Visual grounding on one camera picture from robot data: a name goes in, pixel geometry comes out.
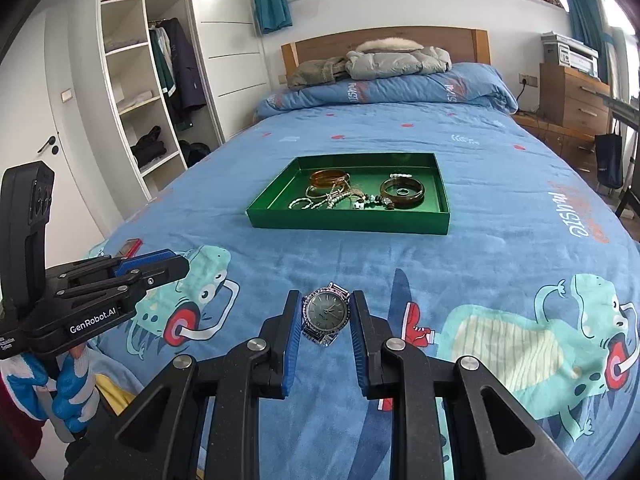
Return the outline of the gloved left hand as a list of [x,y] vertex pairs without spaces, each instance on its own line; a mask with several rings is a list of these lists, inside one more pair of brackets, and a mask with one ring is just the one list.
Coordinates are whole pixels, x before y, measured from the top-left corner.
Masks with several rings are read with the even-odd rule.
[[86,430],[100,403],[96,376],[84,344],[68,352],[56,379],[31,353],[22,353],[1,361],[1,381],[16,408],[38,422],[49,418],[38,392],[54,392],[51,412],[72,434]]

